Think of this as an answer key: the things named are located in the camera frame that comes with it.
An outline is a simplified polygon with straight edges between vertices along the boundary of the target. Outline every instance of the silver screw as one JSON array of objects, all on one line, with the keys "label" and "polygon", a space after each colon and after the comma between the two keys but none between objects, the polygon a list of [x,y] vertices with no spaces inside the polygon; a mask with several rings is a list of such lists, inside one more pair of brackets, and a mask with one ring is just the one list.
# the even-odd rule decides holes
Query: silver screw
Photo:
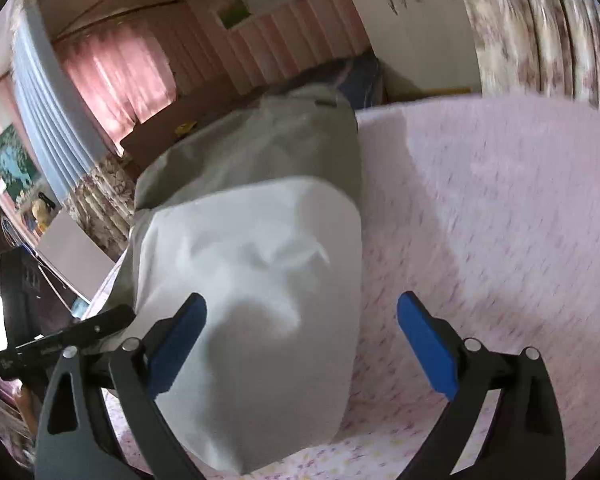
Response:
[{"label": "silver screw", "polygon": [[137,337],[130,337],[122,343],[122,349],[125,352],[133,352],[140,348],[140,340]]},{"label": "silver screw", "polygon": [[66,357],[67,359],[71,359],[72,357],[75,357],[75,355],[77,353],[78,353],[78,349],[75,346],[68,346],[67,348],[62,350],[62,356]]},{"label": "silver screw", "polygon": [[540,358],[540,352],[532,346],[525,350],[525,354],[532,361],[536,361]]},{"label": "silver screw", "polygon": [[477,352],[480,350],[480,348],[482,348],[482,343],[480,343],[480,341],[478,341],[477,339],[470,337],[469,339],[466,339],[464,341],[464,347],[469,352]]}]

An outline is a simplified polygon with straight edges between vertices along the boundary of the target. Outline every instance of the blue pad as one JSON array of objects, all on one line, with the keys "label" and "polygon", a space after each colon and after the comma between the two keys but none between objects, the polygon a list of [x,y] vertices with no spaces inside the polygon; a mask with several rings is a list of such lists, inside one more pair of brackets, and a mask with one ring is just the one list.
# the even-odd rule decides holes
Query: blue pad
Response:
[{"label": "blue pad", "polygon": [[206,303],[192,294],[178,311],[178,320],[148,363],[147,392],[151,399],[168,392],[206,323]]},{"label": "blue pad", "polygon": [[433,327],[442,320],[431,317],[413,293],[400,296],[397,317],[431,386],[451,402],[458,391],[456,359]]}]

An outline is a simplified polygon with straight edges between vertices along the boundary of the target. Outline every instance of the floral curtain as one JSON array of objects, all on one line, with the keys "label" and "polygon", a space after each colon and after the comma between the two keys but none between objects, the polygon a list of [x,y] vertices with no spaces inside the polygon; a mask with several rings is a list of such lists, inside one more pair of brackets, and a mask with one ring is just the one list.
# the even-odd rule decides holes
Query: floral curtain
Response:
[{"label": "floral curtain", "polygon": [[482,92],[540,92],[600,110],[597,0],[464,0]]},{"label": "floral curtain", "polygon": [[169,61],[145,20],[119,18],[55,45],[69,78],[98,122],[120,141],[176,99]]},{"label": "floral curtain", "polygon": [[37,0],[18,1],[13,28],[16,102],[40,169],[72,218],[115,260],[126,246],[134,184],[62,70]]}]

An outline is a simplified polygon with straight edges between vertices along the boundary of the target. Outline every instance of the yellow round object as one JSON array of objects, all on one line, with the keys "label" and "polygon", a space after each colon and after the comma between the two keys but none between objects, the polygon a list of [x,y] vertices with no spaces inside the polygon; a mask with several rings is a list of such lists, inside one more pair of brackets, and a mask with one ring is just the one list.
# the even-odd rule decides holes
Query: yellow round object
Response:
[{"label": "yellow round object", "polygon": [[190,133],[190,132],[193,130],[193,128],[195,128],[195,127],[196,127],[196,125],[197,125],[197,124],[198,124],[198,122],[197,122],[197,121],[193,121],[192,123],[184,123],[184,124],[181,124],[180,126],[178,126],[178,127],[176,128],[176,132],[175,132],[175,133],[176,133],[176,135],[177,135],[177,136],[179,136],[179,137],[181,137],[181,136],[185,136],[185,135],[187,135],[188,133]]}]

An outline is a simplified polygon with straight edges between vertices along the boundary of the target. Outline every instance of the window with pink curtain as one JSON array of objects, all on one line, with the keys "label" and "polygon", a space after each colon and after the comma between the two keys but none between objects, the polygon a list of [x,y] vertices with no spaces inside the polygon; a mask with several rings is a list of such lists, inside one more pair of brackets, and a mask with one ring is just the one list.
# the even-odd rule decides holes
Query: window with pink curtain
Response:
[{"label": "window with pink curtain", "polygon": [[112,20],[56,45],[69,78],[115,143],[176,99],[169,61],[143,20]]}]

